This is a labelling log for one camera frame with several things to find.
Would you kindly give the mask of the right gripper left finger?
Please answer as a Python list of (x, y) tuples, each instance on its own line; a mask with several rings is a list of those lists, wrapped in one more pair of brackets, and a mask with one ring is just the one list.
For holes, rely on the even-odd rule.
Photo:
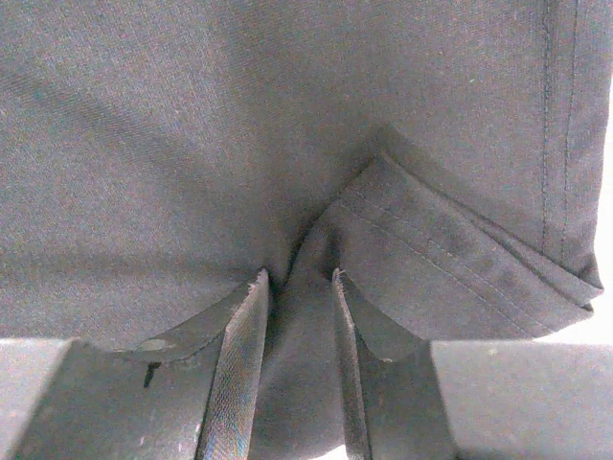
[(78, 339), (1, 343), (5, 459), (244, 459), (269, 313), (261, 269), (127, 351)]

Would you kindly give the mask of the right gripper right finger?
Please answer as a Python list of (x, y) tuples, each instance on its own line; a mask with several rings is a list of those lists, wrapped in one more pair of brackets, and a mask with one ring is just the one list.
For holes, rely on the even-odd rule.
[(612, 348), (428, 341), (332, 278), (351, 459), (608, 459)]

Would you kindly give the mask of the black skirt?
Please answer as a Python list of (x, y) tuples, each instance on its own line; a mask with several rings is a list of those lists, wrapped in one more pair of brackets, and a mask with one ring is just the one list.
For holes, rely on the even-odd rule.
[(132, 350), (265, 269), (244, 459), (350, 458), (335, 270), (428, 341), (592, 315), (611, 74), (608, 1), (5, 1), (1, 343)]

